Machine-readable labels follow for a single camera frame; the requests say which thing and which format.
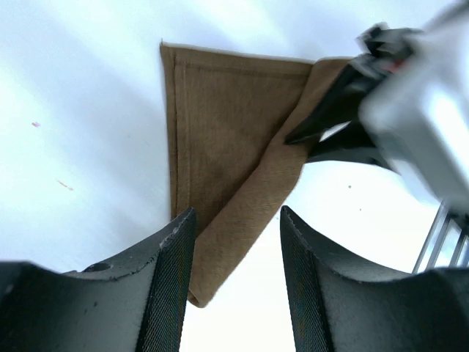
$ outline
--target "brown cloth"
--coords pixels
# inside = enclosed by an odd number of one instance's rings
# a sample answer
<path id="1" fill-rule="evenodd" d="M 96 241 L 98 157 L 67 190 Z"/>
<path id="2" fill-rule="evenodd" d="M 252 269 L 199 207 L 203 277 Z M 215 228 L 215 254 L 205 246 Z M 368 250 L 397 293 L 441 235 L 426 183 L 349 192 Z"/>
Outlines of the brown cloth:
<path id="1" fill-rule="evenodd" d="M 295 187 L 308 146 L 284 137 L 346 59 L 315 63 L 160 48 L 171 217 L 194 207 L 189 301 L 205 307 Z"/>

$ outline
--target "brown napkin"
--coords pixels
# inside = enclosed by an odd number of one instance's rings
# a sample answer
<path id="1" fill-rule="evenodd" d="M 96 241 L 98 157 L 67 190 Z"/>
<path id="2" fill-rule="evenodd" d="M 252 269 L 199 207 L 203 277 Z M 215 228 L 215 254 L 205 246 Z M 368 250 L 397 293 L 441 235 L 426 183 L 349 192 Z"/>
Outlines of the brown napkin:
<path id="1" fill-rule="evenodd" d="M 160 48 L 166 80 L 171 217 L 194 207 L 189 301 L 205 307 L 295 187 L 308 146 L 284 137 L 346 59 L 316 64 Z"/>

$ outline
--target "red mark on table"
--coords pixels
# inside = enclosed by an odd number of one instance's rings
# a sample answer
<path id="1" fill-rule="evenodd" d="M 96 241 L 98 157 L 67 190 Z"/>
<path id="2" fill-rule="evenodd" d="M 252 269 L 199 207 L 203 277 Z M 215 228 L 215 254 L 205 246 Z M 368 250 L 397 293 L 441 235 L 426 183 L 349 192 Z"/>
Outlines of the red mark on table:
<path id="1" fill-rule="evenodd" d="M 57 180 L 58 183 L 60 183 L 62 186 L 64 186 L 65 188 L 68 188 L 70 191 L 73 191 L 73 187 L 69 187 L 67 186 L 65 183 L 63 183 L 62 181 L 59 181 Z"/>

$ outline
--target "white table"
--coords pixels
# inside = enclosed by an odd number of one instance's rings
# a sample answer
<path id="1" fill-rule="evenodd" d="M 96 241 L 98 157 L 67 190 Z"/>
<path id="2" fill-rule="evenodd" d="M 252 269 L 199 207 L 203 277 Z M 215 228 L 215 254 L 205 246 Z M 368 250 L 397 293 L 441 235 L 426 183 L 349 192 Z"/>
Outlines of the white table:
<path id="1" fill-rule="evenodd" d="M 353 56 L 355 37 L 372 24 L 420 26 L 445 3 L 6 0 L 0 259 L 82 270 L 168 222 L 161 40 Z M 286 203 L 343 246 L 406 271 L 436 211 L 391 172 L 333 162 L 305 167 Z M 188 305 L 181 351 L 293 351 L 283 275 L 277 215 L 209 307 Z"/>

